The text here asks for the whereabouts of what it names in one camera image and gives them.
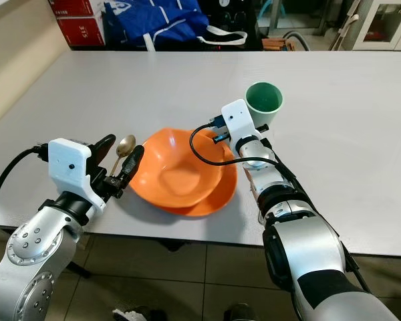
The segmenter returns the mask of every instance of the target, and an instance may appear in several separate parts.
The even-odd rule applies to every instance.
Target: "blue bag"
[[[146,46],[167,41],[199,39],[211,44],[244,44],[247,34],[236,31],[241,39],[226,43],[205,41],[208,30],[216,35],[228,35],[226,31],[209,25],[208,17],[201,12],[197,0],[120,0],[104,3],[105,23],[108,35],[121,44]]]

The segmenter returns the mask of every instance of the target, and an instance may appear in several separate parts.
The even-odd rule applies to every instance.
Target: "cup rim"
[[[273,87],[275,87],[276,89],[279,90],[279,92],[281,93],[281,96],[282,96],[282,101],[281,101],[281,104],[279,105],[278,108],[276,108],[275,110],[272,110],[271,112],[262,112],[261,110],[255,109],[254,107],[252,107],[252,105],[249,104],[248,99],[247,99],[247,92],[248,92],[249,88],[251,88],[252,86],[257,85],[257,84],[269,84],[269,85],[272,85]],[[247,104],[248,108],[253,110],[254,112],[258,112],[259,114],[274,114],[274,113],[278,112],[282,108],[282,105],[284,103],[285,98],[284,98],[284,96],[282,94],[282,91],[277,86],[272,84],[271,82],[255,82],[255,83],[251,84],[245,90],[244,100],[245,100],[245,103]]]

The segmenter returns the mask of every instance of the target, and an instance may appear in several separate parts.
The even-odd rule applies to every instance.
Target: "spoon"
[[[113,176],[114,172],[116,171],[116,168],[119,164],[119,161],[121,158],[127,157],[132,150],[135,147],[135,136],[134,135],[128,135],[127,137],[123,138],[118,147],[116,148],[116,154],[118,155],[117,161],[114,163],[112,172],[110,176]]]

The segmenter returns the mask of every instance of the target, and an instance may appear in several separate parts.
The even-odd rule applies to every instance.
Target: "wall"
[[[0,117],[65,50],[47,0],[0,6]]]

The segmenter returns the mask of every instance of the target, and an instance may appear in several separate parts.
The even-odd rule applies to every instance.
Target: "red box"
[[[68,45],[104,45],[101,11],[91,17],[59,17],[59,28]]]
[[[104,7],[104,0],[49,0],[56,17],[95,15]]]

